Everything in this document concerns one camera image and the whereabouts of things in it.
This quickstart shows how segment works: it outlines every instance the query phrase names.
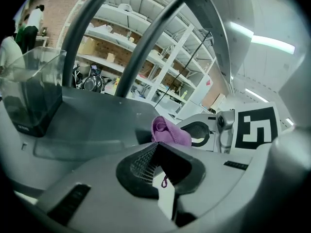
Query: white tag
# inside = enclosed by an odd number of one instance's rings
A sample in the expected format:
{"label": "white tag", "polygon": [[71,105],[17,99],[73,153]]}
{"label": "white tag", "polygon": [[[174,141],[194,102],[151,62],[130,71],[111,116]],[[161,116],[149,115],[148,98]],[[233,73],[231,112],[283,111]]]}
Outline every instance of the white tag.
{"label": "white tag", "polygon": [[159,190],[158,206],[164,215],[171,220],[175,197],[174,186],[163,171],[159,172],[159,174],[154,177],[152,186]]}

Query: bottle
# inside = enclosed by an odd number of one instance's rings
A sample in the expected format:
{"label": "bottle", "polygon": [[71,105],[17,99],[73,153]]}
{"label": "bottle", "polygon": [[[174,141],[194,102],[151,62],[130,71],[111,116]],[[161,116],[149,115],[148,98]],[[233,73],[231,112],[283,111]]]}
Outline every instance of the bottle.
{"label": "bottle", "polygon": [[47,35],[47,28],[43,28],[42,36],[45,37]]}
{"label": "bottle", "polygon": [[117,80],[115,82],[115,85],[114,85],[114,88],[117,89],[117,86],[119,84],[119,81],[120,81],[120,77],[117,77]]}
{"label": "bottle", "polygon": [[185,96],[186,96],[187,92],[188,92],[188,91],[185,91],[185,92],[183,93],[183,95],[181,96],[181,98],[182,98],[182,99],[184,99],[184,98],[185,98]]}
{"label": "bottle", "polygon": [[126,38],[129,40],[130,39],[130,37],[131,37],[131,33],[132,33],[132,31],[129,31],[128,33],[127,33],[127,35],[126,35]]}

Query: fluorescent light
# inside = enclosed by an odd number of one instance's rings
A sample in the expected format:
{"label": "fluorescent light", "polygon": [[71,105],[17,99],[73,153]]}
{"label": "fluorescent light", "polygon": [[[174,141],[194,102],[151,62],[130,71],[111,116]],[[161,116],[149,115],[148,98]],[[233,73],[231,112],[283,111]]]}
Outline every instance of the fluorescent light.
{"label": "fluorescent light", "polygon": [[294,125],[294,123],[288,118],[286,119],[286,121],[290,124],[290,125]]}
{"label": "fluorescent light", "polygon": [[251,31],[251,30],[247,29],[246,27],[243,27],[243,26],[241,26],[235,22],[232,22],[232,21],[229,22],[229,26],[233,30],[240,32],[240,33],[246,35],[247,37],[251,38],[253,43],[270,46],[272,48],[276,48],[276,49],[285,51],[285,52],[290,53],[290,54],[294,54],[294,52],[295,52],[295,46],[288,44],[286,42],[275,40],[275,39],[264,37],[264,36],[254,35],[253,31]]}
{"label": "fluorescent light", "polygon": [[294,54],[294,52],[295,52],[295,47],[293,45],[282,42],[282,41],[278,41],[275,39],[271,39],[268,37],[254,35],[252,38],[252,42],[262,44],[262,45],[266,45],[266,46],[270,46],[272,48],[280,49],[280,50],[285,51],[285,52],[290,53],[290,54]]}
{"label": "fluorescent light", "polygon": [[249,30],[249,29],[247,29],[247,28],[245,28],[245,27],[243,27],[243,26],[241,26],[241,25],[239,25],[239,24],[236,24],[236,23],[234,23],[234,22],[232,22],[232,21],[229,23],[229,25],[230,25],[230,27],[231,27],[233,30],[235,30],[235,31],[237,31],[237,32],[240,32],[240,33],[246,35],[246,36],[249,37],[249,38],[252,38],[253,35],[254,35],[254,32],[253,32],[253,31],[251,31],[251,30]]}
{"label": "fluorescent light", "polygon": [[255,92],[253,91],[250,91],[249,89],[246,89],[245,88],[245,91],[249,92],[250,94],[254,95],[255,97],[259,98],[260,100],[264,101],[265,103],[268,103],[269,101],[264,99],[263,97],[259,96],[258,94],[256,94]]}

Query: purple cloth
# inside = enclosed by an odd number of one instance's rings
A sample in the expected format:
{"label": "purple cloth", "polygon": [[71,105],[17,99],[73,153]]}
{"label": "purple cloth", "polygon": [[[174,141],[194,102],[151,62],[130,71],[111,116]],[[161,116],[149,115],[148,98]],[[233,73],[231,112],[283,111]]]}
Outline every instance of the purple cloth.
{"label": "purple cloth", "polygon": [[178,143],[191,146],[191,136],[162,116],[156,117],[151,125],[152,142]]}

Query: white shirt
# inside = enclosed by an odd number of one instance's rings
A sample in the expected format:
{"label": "white shirt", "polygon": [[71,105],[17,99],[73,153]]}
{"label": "white shirt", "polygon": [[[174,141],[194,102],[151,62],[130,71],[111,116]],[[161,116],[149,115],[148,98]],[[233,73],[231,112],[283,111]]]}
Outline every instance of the white shirt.
{"label": "white shirt", "polygon": [[36,26],[36,28],[39,30],[41,20],[43,20],[43,12],[39,8],[32,10],[28,18],[26,27]]}
{"label": "white shirt", "polygon": [[0,46],[0,67],[9,67],[15,60],[22,56],[20,47],[12,36],[3,39]]}

